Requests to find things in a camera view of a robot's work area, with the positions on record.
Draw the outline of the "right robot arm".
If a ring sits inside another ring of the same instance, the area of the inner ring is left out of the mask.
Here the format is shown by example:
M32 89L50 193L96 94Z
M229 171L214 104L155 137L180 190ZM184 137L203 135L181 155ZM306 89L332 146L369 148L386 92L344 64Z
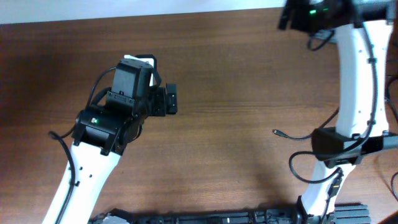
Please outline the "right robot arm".
M289 0L279 29L314 36L329 30L340 60L336 125L310 135L316 157L312 178L293 208L268 210L267 223L370 223L365 205L337 205L347 176L364 156L397 147L385 104L386 56L396 18L395 1Z

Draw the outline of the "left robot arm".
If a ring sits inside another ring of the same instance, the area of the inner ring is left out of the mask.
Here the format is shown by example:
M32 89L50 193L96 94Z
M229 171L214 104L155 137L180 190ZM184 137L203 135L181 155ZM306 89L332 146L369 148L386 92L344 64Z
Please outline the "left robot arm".
M160 85L153 55L125 55L111 71L112 86L91 91L78 113L68 132L71 147L49 132L62 145L68 162L44 223L88 223L103 185L126 146L141 135L145 119L178 111L177 87Z

